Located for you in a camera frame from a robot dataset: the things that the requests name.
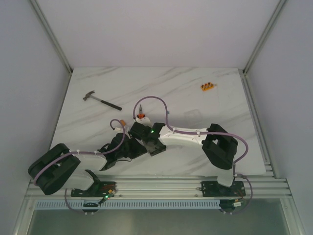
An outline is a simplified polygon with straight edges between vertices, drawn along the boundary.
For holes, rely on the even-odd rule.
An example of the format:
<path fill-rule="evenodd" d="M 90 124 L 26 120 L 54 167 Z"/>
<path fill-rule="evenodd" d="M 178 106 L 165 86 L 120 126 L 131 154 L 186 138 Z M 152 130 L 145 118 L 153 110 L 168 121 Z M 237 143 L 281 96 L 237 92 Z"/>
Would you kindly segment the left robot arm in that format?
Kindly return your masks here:
<path fill-rule="evenodd" d="M 123 133 L 116 134 L 110 143 L 95 152 L 72 152 L 59 143 L 36 160 L 29 167 L 28 174 L 45 195 L 52 195 L 62 188 L 75 188 L 94 197 L 100 191 L 95 171 L 108 170 L 119 160 L 132 160 L 146 153 L 144 145 Z"/>

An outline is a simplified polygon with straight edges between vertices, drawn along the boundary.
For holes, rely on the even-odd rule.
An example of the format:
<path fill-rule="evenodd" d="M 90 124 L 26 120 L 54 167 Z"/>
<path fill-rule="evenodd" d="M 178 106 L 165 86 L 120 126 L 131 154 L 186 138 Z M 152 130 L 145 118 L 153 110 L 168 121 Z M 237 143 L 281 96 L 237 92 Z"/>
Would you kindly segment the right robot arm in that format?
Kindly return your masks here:
<path fill-rule="evenodd" d="M 228 195 L 234 190 L 233 160 L 238 142 L 218 124 L 209 128 L 188 129 L 168 127 L 156 122 L 152 127 L 135 122 L 130 135 L 142 141 L 150 156 L 164 152 L 170 145 L 200 147 L 210 163 L 218 169 L 217 191 Z"/>

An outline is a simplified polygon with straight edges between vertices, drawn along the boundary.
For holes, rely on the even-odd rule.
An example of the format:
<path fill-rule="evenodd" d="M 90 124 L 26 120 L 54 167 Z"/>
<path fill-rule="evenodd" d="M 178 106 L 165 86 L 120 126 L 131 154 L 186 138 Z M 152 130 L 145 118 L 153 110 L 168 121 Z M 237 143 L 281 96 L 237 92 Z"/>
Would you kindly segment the black fuse box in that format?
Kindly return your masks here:
<path fill-rule="evenodd" d="M 147 152 L 150 154 L 150 156 L 155 156 L 161 152 L 164 152 L 166 150 L 166 146 L 162 143 L 148 143 L 146 146 Z"/>

